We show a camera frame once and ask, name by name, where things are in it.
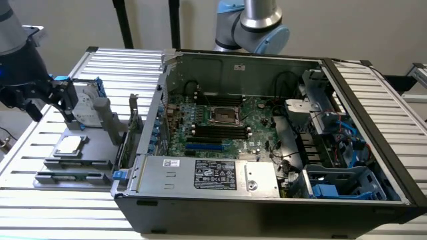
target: capacitor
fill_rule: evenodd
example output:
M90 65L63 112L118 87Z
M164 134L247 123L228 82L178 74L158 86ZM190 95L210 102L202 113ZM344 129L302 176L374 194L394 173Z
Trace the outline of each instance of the capacitor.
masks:
M159 118L154 121L154 127L155 127L155 128L160 127L160 120L159 120Z
M150 144L156 145L156 143L158 143L158 137L151 136L151 138L150 138Z
M275 146L275 149L279 150L280 148L282 148L282 142L279 141L276 146Z
M274 129L274 128L276 128L276 122L275 122L275 119L274 118L271 118L271 125L270 125L270 127Z
M159 114L162 115L166 112L166 108L163 106L159 106Z
M267 127L267 124L268 124L268 119L267 118L262 118L260 119L260 124Z
M155 149L156 149L155 145L150 144L148 145L148 153L152 154L155 152Z
M152 135L154 135L155 137L158 137L159 133L160 133L160 130L159 130L159 128L156 127L156 128L152 130Z
M270 141L266 142L266 151L270 152Z

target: side panel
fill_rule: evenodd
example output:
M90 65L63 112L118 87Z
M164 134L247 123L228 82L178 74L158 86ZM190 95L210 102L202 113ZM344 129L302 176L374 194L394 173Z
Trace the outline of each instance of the side panel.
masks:
M275 88L283 84L294 88L298 76L315 69L319 61L280 57L251 57L246 55L195 54L183 52L179 58L176 83L183 87L188 80L198 80L208 93L274 96ZM275 79L288 78L275 86Z
M142 234L356 239L410 208L360 205L115 199Z
M408 170L400 162L378 126L375 125L375 122L372 121L371 116L355 95L355 92L348 86L343 75L334 64L334 61L331 59L324 59L323 63L323 67L332 78L332 84L336 85L336 90L342 93L344 98L343 101L346 101L348 104L348 110L352 111L354 117L359 120L360 127L358 127L364 130L372 147L376 149L378 154L384 161L384 164L403 190L407 199L415 206L419 207L416 211L412 211L408 215L406 215L406 220L402 220L403 222L407 222L427 212L427 198L416 182L414 181Z

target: motherboard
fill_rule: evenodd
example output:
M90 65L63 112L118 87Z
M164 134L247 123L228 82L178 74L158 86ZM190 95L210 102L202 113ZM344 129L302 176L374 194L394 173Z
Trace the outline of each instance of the motherboard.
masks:
M278 142L271 103L263 97L172 95L168 156L271 163Z

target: black pole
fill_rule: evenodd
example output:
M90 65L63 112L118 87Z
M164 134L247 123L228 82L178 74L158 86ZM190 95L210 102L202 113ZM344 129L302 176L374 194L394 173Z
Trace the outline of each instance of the black pole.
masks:
M132 33L131 33L131 26L130 26L130 20L128 20L126 0L112 0L112 4L114 4L115 11L118 13L124 47L127 49L134 49L134 41L132 41Z
M180 0L168 0L168 15L171 19L172 48L182 49Z

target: label sticker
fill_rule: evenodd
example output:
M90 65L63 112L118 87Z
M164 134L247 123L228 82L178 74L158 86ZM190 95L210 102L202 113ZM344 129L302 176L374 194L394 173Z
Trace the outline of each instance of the label sticker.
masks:
M234 70L235 71L244 71L244 70L247 70L247 66L244 66L243 64L242 65L234 65Z
M194 187L200 190L238 190L234 161L195 161Z
M163 167L179 168L180 167L180 160L171 160L171 159L163 160Z

